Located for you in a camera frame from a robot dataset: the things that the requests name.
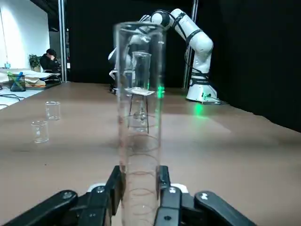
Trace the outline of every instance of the person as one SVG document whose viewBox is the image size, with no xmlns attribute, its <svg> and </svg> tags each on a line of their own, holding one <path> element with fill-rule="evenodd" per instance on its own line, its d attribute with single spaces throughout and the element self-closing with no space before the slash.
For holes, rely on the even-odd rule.
<svg viewBox="0 0 301 226">
<path fill-rule="evenodd" d="M 61 64 L 56 58 L 56 52 L 53 49 L 47 49 L 46 53 L 40 58 L 40 65 L 43 70 L 50 70 L 52 73 L 60 73 Z"/>
</svg>

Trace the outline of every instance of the glass graduated cylinder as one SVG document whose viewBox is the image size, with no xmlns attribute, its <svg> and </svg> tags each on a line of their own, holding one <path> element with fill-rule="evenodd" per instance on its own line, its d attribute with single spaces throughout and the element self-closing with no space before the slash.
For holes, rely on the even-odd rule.
<svg viewBox="0 0 301 226">
<path fill-rule="evenodd" d="M 165 32 L 151 23 L 115 27 L 123 226 L 152 226 L 158 209 Z"/>
</svg>

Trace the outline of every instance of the black backdrop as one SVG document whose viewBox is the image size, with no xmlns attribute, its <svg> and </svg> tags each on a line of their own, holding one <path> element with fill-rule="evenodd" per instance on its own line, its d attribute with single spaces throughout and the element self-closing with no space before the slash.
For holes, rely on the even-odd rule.
<svg viewBox="0 0 301 226">
<path fill-rule="evenodd" d="M 176 5 L 142 0 L 72 0 L 68 2 L 71 81 L 109 83 L 108 63 L 113 51 L 113 26 L 124 21 L 137 21 L 156 9 L 181 8 L 191 14 L 192 3 Z M 170 29 L 167 34 L 165 85 L 181 87 L 185 68 L 185 41 Z"/>
<path fill-rule="evenodd" d="M 107 56 L 112 27 L 139 20 L 158 8 L 181 8 L 192 1 L 73 0 L 68 2 L 71 81 L 108 83 Z M 298 0 L 203 0 L 198 22 L 214 41 L 211 82 L 231 105 L 301 131 L 301 67 Z M 165 86 L 181 87 L 185 42 L 167 35 Z"/>
</svg>

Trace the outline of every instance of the brown table surface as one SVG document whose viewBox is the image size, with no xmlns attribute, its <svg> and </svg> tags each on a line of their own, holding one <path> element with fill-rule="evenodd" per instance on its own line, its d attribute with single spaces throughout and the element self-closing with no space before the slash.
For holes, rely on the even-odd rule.
<svg viewBox="0 0 301 226">
<path fill-rule="evenodd" d="M 37 145 L 30 123 L 43 119 L 45 101 L 61 102 L 62 119 Z M 301 225 L 300 133 L 174 90 L 162 119 L 161 163 L 173 183 L 211 190 L 259 225 Z M 105 182 L 119 162 L 117 140 L 117 101 L 104 85 L 66 83 L 1 110 L 0 224 L 60 190 L 83 194 Z"/>
</svg>

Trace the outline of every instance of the clear plastic container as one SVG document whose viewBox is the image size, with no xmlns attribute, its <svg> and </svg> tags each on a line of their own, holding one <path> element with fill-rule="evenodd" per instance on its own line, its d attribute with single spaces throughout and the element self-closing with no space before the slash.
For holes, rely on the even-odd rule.
<svg viewBox="0 0 301 226">
<path fill-rule="evenodd" d="M 123 226 L 152 226 L 158 209 L 165 31 L 152 23 L 115 27 Z"/>
</svg>

